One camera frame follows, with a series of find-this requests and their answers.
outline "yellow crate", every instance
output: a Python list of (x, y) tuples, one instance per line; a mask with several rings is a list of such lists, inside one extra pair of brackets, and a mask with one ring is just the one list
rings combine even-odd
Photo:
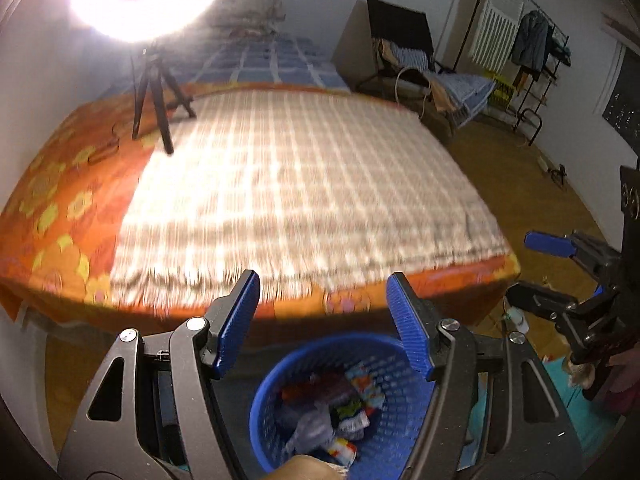
[(484, 76), (495, 81), (494, 91), (489, 96), (489, 104), (495, 108), (500, 108), (500, 110), (506, 110), (516, 92), (516, 87), (495, 72), (485, 70)]

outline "plastic basket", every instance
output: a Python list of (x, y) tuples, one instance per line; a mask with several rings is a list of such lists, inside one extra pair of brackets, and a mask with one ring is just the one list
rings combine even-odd
[(506, 110), (511, 103), (511, 99), (513, 99), (516, 87), (495, 72), (485, 71), (484, 76), (495, 82), (494, 91), (489, 95), (489, 105), (500, 108), (500, 110)]
[(254, 453), (266, 472), (290, 458), (284, 451), (290, 434), (282, 434), (274, 420), (282, 387), (303, 380), (310, 372), (345, 370), (361, 362), (386, 399), (381, 413), (372, 417), (365, 439), (354, 443), (358, 455), (349, 478), (400, 477), (424, 421), (433, 383), (411, 368), (400, 341), (369, 333), (313, 341), (286, 356), (264, 379), (251, 407), (249, 433)]

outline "brown fabric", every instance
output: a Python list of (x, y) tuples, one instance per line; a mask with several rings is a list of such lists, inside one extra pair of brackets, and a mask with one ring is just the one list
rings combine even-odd
[(430, 83), (431, 95), (433, 96), (433, 104), (435, 105), (436, 110), (439, 111), (439, 113), (454, 113), (458, 111), (456, 105), (451, 102), (451, 98), (449, 97), (449, 94), (447, 94), (447, 91), (444, 89), (444, 86), (442, 86), (435, 79), (430, 81)]
[(227, 294), (262, 301), (469, 264), (509, 247), (415, 114), (356, 96), (246, 90), (194, 104), (156, 145), (123, 220), (114, 300), (168, 312)]
[(386, 59), (393, 66), (400, 66), (398, 58), (391, 50), (391, 43), (387, 40), (373, 40), (373, 43), (377, 45), (376, 50), (380, 53), (384, 59)]

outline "blue gripper pad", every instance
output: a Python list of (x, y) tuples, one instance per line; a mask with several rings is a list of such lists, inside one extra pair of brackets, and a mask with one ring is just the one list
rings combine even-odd
[(249, 323), (260, 300), (260, 277), (255, 272), (244, 284), (225, 325), (218, 336), (218, 352), (213, 364), (214, 375), (221, 379), (236, 363)]
[(404, 352), (411, 368), (428, 379), (433, 370), (429, 354), (429, 337), (418, 320), (412, 306), (413, 298), (410, 296), (415, 297), (412, 290), (405, 290), (395, 274), (389, 276), (386, 280), (386, 303), (400, 334)]
[(524, 246), (539, 253), (551, 254), (559, 258), (570, 258), (575, 255), (575, 246), (569, 238), (530, 231), (524, 237)]

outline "clothes rack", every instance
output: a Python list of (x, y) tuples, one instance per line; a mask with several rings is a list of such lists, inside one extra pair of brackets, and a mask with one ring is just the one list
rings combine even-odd
[[(471, 17), (469, 19), (469, 23), (466, 27), (466, 32), (465, 32), (465, 37), (462, 40), (462, 44), (460, 45), (460, 50), (458, 51), (458, 55), (456, 56), (456, 62), (453, 65), (453, 70), (455, 71), (456, 68), (458, 67), (458, 63), (460, 62), (460, 59), (462, 58), (462, 53), (465, 49), (465, 45), (466, 42), (468, 41), (469, 38), (469, 34), (471, 33), (471, 28), (473, 27), (473, 23), (474, 20), (476, 18), (476, 14), (478, 13), (478, 8), (480, 6), (480, 2), (481, 0), (476, 0), (476, 4), (474, 5), (474, 10), (471, 13)], [(567, 34), (565, 34), (562, 29), (560, 29), (560, 27), (558, 27), (558, 25), (556, 24), (556, 22), (554, 20), (551, 19), (551, 17), (542, 9), (542, 7), (540, 7), (539, 4), (537, 4), (535, 2), (535, 0), (526, 0), (526, 2), (530, 5), (535, 7), (535, 9), (537, 10), (537, 12), (539, 12), (540, 14), (542, 14), (545, 19), (548, 21), (549, 27), (553, 28), (553, 32), (554, 35), (556, 37), (559, 37), (559, 39), (562, 41), (562, 45), (564, 47), (567, 46), (567, 44), (569, 43), (569, 36)], [(520, 106), (515, 109), (515, 108), (511, 108), (509, 107), (508, 110), (514, 114), (516, 116), (516, 123), (513, 126), (513, 130), (517, 130), (518, 126), (520, 126), (521, 122), (526, 122), (527, 124), (530, 124), (531, 126), (533, 126), (536, 129), (535, 134), (531, 137), (531, 139), (529, 140), (529, 146), (531, 146), (534, 142), (534, 140), (536, 139), (536, 137), (538, 136), (538, 134), (540, 133), (540, 130), (542, 129), (542, 117), (540, 117), (540, 115), (538, 114), (538, 111), (540, 110), (540, 107), (542, 105), (546, 105), (546, 95), (549, 92), (549, 89), (551, 88), (552, 85), (557, 86), (558, 83), (558, 69), (560, 67), (560, 60), (556, 59), (556, 65), (553, 67), (553, 69), (551, 69), (548, 66), (545, 66), (543, 68), (542, 71), (542, 75), (545, 76), (545, 78), (548, 80), (548, 83), (546, 85), (545, 91), (542, 93), (541, 96), (536, 95), (535, 93), (533, 93), (533, 85), (535, 83), (535, 81), (532, 79), (532, 81), (529, 83), (528, 88), (525, 90), (525, 95), (524, 98), (522, 99), (522, 101), (520, 102)], [(529, 107), (525, 107), (525, 102), (527, 101), (527, 98), (531, 97), (533, 99), (535, 99), (537, 101), (536, 107), (535, 108), (529, 108)], [(530, 117), (527, 117), (528, 114), (533, 115), (537, 120), (538, 123), (536, 124), (535, 121), (533, 121)]]

